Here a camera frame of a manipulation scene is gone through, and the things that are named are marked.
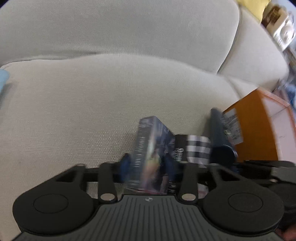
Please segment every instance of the silver screw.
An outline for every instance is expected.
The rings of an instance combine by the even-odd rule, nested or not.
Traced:
[[[196,196],[192,193],[185,193],[181,197],[185,201],[194,201],[196,199]]]
[[[115,196],[112,193],[104,193],[101,195],[101,199],[104,201],[112,201],[114,198]]]

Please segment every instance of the circular logo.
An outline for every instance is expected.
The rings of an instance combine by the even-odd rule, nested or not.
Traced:
[[[153,198],[151,198],[151,197],[145,198],[145,201],[147,201],[147,202],[151,202],[152,200],[153,200]]]

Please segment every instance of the beige fabric upholstery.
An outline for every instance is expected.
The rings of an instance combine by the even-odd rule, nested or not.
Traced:
[[[219,73],[272,89],[287,76],[288,66],[265,29],[246,9],[241,10],[234,45]]]
[[[222,76],[133,55],[94,55],[5,65],[0,108],[0,233],[19,233],[12,204],[64,169],[116,161],[138,121],[156,115],[175,134],[202,134],[212,107],[239,98]]]
[[[233,0],[9,0],[0,66],[20,60],[133,53],[217,72],[237,30]]]
[[[233,88],[236,90],[240,98],[244,98],[246,95],[250,94],[253,90],[257,89],[259,86],[252,82],[240,80],[233,77],[226,77]]]

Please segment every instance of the gray ribbed panel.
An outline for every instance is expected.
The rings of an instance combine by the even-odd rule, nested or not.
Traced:
[[[103,205],[84,227],[58,237],[28,233],[15,241],[280,241],[275,233],[259,237],[225,234],[206,222],[196,206],[184,205],[174,196],[125,195],[114,205]]]

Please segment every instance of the black and white checkered object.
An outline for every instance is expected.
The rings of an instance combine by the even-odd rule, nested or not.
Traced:
[[[176,135],[173,157],[177,161],[186,161],[207,165],[210,160],[211,141],[207,137],[195,135]]]

